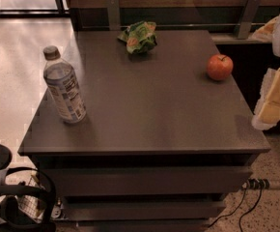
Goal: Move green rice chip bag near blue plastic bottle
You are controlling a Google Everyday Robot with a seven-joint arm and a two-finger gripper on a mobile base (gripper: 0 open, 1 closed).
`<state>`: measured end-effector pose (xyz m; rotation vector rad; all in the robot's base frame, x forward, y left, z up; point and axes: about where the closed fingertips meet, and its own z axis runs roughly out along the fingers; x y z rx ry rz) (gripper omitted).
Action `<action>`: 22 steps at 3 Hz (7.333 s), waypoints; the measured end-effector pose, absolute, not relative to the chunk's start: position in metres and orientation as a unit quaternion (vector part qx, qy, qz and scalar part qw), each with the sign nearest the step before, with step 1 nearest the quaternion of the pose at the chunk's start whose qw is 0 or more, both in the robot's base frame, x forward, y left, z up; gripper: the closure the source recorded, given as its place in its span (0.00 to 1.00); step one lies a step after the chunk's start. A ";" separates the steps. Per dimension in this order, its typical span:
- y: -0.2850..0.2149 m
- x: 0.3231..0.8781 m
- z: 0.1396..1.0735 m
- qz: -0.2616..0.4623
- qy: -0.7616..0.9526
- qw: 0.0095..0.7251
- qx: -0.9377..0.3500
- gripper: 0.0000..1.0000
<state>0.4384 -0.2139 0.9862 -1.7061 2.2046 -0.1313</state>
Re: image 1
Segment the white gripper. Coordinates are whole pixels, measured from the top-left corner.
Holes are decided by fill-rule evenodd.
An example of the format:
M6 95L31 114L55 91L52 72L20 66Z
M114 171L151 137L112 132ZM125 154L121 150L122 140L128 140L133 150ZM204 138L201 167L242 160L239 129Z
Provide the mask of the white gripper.
M273 54L280 57L280 14L257 29L251 38L260 42L272 42ZM267 70L260 95L251 124L256 130L266 131L280 121L280 68Z

